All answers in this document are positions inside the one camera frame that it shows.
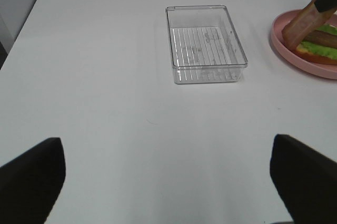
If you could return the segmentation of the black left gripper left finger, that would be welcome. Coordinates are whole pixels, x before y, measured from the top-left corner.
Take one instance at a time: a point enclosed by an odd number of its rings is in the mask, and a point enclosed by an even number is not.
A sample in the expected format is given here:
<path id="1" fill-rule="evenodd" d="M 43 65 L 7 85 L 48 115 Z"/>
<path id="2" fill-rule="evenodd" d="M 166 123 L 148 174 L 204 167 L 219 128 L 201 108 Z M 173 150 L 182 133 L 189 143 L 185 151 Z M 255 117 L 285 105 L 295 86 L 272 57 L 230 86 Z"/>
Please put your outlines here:
<path id="1" fill-rule="evenodd" d="M 45 223 L 65 177 L 60 138 L 48 138 L 1 166 L 1 223 Z"/>

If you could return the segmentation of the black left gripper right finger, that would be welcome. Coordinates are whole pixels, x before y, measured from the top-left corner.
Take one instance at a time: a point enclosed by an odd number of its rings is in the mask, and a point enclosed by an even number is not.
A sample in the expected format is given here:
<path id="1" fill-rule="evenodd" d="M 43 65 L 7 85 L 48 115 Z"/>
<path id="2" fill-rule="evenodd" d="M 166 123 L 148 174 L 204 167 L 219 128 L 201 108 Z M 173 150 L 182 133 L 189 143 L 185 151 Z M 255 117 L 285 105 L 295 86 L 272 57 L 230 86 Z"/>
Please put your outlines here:
<path id="1" fill-rule="evenodd" d="M 294 223 L 336 223 L 336 162 L 286 134 L 274 137 L 270 176 Z"/>

